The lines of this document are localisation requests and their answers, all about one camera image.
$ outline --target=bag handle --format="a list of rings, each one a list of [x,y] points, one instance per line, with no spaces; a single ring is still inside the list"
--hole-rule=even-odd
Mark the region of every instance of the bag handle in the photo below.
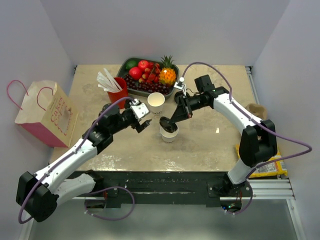
[[[39,99],[38,99],[38,98],[39,98],[39,94],[40,94],[40,92],[41,92],[42,89],[51,89],[51,91],[52,91],[52,96],[54,95],[54,90],[53,90],[51,87],[49,87],[49,86],[44,86],[43,88],[41,88],[41,89],[39,90],[38,95],[36,96],[36,103],[38,104],[38,106],[39,106],[40,108],[42,108],[43,110],[47,111],[44,107],[40,106],[40,104],[39,104]]]
[[[23,110],[22,107],[19,106],[19,105],[12,99],[12,97],[11,97],[10,94],[9,94],[9,87],[10,87],[10,85],[11,85],[13,82],[19,82],[19,83],[21,83],[22,86],[23,86],[23,88],[24,88],[24,90],[25,90],[25,92],[26,92],[26,94],[29,96],[28,90],[26,89],[26,86],[25,86],[20,80],[12,80],[12,81],[9,82],[9,84],[6,86],[6,94],[8,95],[9,99],[11,100],[11,102],[13,102],[18,108],[20,108],[21,110]]]

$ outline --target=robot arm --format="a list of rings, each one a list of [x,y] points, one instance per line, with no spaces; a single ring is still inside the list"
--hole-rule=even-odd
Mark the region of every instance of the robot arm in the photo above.
[[[81,194],[90,193],[97,183],[102,179],[92,170],[74,179],[66,179],[77,168],[86,161],[101,153],[113,142],[113,135],[131,126],[138,133],[149,126],[151,120],[140,124],[143,117],[149,114],[144,103],[137,99],[133,102],[126,102],[125,110],[120,113],[119,107],[115,106],[105,113],[89,133],[84,141],[87,132],[70,148],[64,155],[55,162],[37,171],[35,174],[25,172],[18,183],[16,202],[22,206],[31,189],[38,184],[31,197],[27,200],[25,210],[37,221],[47,219],[57,206]],[[81,148],[75,149],[84,141]]]
[[[269,160],[277,154],[276,137],[254,124],[245,117],[236,107],[231,104],[229,92],[224,87],[215,87],[208,75],[201,76],[194,80],[199,94],[189,96],[184,91],[186,86],[178,81],[175,87],[182,90],[176,93],[177,107],[172,117],[160,118],[160,125],[170,133],[177,130],[177,122],[187,120],[192,117],[193,111],[203,107],[211,107],[223,114],[241,133],[241,142],[239,146],[240,159],[235,167],[225,176],[225,183],[221,191],[222,195],[237,189],[242,185],[248,173],[257,164]],[[275,125],[271,120],[262,121],[260,118],[249,113],[233,98],[232,101],[239,108],[245,111],[252,119],[275,131]]]

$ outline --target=red apple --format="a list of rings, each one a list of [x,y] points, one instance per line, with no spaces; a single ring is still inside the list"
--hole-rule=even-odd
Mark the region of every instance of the red apple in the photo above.
[[[148,79],[148,78],[149,78],[149,73],[144,73],[144,74],[142,74],[142,78],[143,78],[143,79]]]
[[[142,76],[142,71],[140,70],[140,68],[138,68],[137,66],[133,67],[130,69],[129,71],[129,75],[136,81],[139,80],[139,78],[141,78]]]
[[[156,78],[156,75],[155,75],[154,73],[151,73],[151,74],[149,75],[148,80],[153,81],[153,80],[155,80],[155,78]]]
[[[147,60],[141,60],[138,63],[138,68],[140,68],[142,72],[144,72],[148,66],[149,66],[149,62]]]

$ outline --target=tray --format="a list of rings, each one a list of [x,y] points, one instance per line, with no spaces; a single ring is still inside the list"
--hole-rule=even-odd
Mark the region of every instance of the tray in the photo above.
[[[123,78],[125,75],[127,75],[129,73],[128,70],[126,70],[126,64],[127,62],[131,61],[131,60],[135,60],[137,62],[141,61],[141,60],[147,60],[148,62],[153,62],[153,63],[158,63],[161,68],[163,67],[162,63],[160,61],[154,61],[151,59],[147,59],[147,58],[138,58],[138,57],[130,57],[127,60],[124,61],[124,63],[122,64],[122,66],[120,67],[120,70],[118,72],[118,74],[116,75],[117,77]],[[175,71],[176,74],[176,79],[179,79],[179,68],[176,65],[172,65],[172,69]],[[167,100],[168,98],[170,98],[170,96],[174,93],[174,87],[172,86],[170,89],[169,94],[164,95],[164,98]],[[138,95],[138,96],[142,96],[142,97],[148,97],[151,93],[145,92],[145,91],[139,91],[139,90],[135,90],[135,89],[131,89],[128,88],[128,92],[134,95]]]

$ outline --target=paper cup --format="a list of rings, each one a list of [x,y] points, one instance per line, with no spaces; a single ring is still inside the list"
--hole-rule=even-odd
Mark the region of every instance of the paper cup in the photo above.
[[[164,108],[165,100],[165,96],[160,92],[151,93],[147,99],[150,112],[154,115],[159,115]]]
[[[162,140],[168,144],[172,143],[176,139],[178,132],[179,132],[179,128],[177,128],[177,130],[175,132],[171,133],[171,132],[167,132],[162,127],[160,127],[160,133],[162,136]]]

